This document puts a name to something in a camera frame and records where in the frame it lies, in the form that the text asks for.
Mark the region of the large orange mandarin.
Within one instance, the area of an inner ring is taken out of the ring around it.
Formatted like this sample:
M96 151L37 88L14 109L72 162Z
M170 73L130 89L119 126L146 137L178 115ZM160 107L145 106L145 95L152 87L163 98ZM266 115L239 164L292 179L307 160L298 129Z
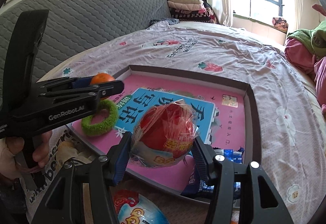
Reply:
M112 77L112 75L109 75L108 73L98 73L91 79L91 82L89 84L93 86L93 85L99 85L102 83L111 82L114 80L115 80L115 78ZM105 99L109 98L109 93L110 93L110 90L108 90L108 89L101 91L100 100L105 100Z

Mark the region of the grey shallow cardboard box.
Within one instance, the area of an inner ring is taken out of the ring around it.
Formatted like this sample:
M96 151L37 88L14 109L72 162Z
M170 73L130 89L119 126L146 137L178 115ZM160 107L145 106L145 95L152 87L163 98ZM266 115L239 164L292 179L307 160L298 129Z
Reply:
M210 84L218 84L220 86L225 86L227 88L233 88L235 90L240 90L244 92L246 136L245 136L245 146L243 147L244 154L242 156L243 159L242 162L246 164L250 161L257 161L257 162L261 161L261 132L260 132L259 115L258 115L256 100L254 97L254 92L249 84L243 83L241 81L223 78L217 75L206 74L203 72L199 73L193 71L185 71L181 69L150 67L144 65L129 65L125 69L121 70L116 74L116 79L120 80L119 77L130 69L135 71L153 73L153 74L175 76L175 77L180 77L185 79L207 81Z

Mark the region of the stack of folded blankets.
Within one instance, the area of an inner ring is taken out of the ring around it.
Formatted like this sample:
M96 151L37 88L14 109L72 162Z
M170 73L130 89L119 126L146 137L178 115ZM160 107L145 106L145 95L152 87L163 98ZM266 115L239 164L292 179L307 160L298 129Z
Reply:
M179 21L219 24L207 0L167 0L172 18Z

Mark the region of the blue snack packet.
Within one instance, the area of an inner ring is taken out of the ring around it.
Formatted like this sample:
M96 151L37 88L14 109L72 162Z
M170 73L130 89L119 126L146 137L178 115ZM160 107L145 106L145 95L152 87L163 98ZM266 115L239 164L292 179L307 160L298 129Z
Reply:
M192 148L195 168L182 195L209 200L224 197L230 202L239 199L241 185L240 180L235 180L234 168L245 168L243 154L243 147L234 151L195 142Z

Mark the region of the beige organza scrunchie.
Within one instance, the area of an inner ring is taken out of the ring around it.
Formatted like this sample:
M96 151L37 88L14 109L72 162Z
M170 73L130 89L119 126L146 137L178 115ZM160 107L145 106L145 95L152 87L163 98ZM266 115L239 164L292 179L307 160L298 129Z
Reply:
M64 162L71 158L88 164L94 160L95 156L76 140L65 140L59 143L56 153L57 167L61 168Z

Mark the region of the red white snack bag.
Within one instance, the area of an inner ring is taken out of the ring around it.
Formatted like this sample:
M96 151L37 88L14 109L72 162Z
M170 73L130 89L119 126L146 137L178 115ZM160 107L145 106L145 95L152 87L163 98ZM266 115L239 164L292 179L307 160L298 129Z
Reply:
M147 168L176 165L185 159L198 136L195 111L183 99L153 106L134 127L130 160Z

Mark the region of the green blanket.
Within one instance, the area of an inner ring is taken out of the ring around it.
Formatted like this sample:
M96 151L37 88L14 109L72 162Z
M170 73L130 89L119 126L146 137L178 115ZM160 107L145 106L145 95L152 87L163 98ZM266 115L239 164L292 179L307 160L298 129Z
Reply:
M318 59L325 57L326 20L322 21L315 29L299 29L290 33L287 39L296 39L301 42L310 54Z

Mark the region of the pink quilt pile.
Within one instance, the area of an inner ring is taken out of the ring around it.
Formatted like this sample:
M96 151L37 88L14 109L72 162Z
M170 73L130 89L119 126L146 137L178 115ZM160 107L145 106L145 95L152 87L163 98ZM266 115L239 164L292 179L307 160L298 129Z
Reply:
M290 38L285 43L287 60L307 74L316 85L317 101L325 117L325 57L318 59L299 40Z

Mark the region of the dark cloth by headboard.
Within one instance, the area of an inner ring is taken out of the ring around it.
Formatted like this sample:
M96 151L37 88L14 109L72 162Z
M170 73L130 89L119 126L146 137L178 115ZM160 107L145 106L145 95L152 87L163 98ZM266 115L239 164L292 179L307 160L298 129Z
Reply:
M178 24L180 21L177 18L161 18L161 19L154 19L150 21L150 25L154 25L156 23L160 23L160 22L165 22L166 24L169 25L174 25L174 24Z

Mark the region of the red blue snack bag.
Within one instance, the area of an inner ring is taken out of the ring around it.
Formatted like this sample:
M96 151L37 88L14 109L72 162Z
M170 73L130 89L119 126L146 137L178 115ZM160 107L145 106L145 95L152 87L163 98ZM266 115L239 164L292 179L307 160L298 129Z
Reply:
M162 211L149 199L131 190L119 190L113 197L119 223L169 224Z

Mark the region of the grey quilted headboard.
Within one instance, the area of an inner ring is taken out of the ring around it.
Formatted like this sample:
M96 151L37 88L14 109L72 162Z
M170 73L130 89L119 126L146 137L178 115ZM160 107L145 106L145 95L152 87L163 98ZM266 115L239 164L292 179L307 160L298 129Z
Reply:
M87 49L170 17L167 0L23 0L1 13L1 68L13 28L24 11L49 10L33 80Z

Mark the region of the pink strawberry bedsheet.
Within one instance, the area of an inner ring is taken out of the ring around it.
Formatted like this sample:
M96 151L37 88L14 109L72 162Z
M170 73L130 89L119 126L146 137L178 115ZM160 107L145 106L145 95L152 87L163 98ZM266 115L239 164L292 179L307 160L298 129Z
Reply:
M295 223L307 223L325 197L325 119L314 82L280 46L216 24L157 23L66 59L43 76L115 74L129 65L194 71L250 84L261 127L262 166Z

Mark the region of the patterned bag on sill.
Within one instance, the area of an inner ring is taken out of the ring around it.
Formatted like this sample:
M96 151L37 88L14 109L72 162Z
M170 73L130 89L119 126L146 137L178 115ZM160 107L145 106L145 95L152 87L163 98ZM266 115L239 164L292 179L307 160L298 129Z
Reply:
M280 31L283 31L283 32L288 31L289 25L288 25L287 21L282 17L274 17L272 19L272 24L273 24L274 28L277 28Z

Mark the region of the pink quilted pillow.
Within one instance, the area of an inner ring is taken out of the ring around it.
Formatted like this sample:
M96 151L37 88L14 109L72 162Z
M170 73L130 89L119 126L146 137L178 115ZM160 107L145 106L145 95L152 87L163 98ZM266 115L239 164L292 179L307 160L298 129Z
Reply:
M326 9L322 5L319 5L319 4L315 3L314 5L312 5L312 9L316 10L321 15L326 17Z

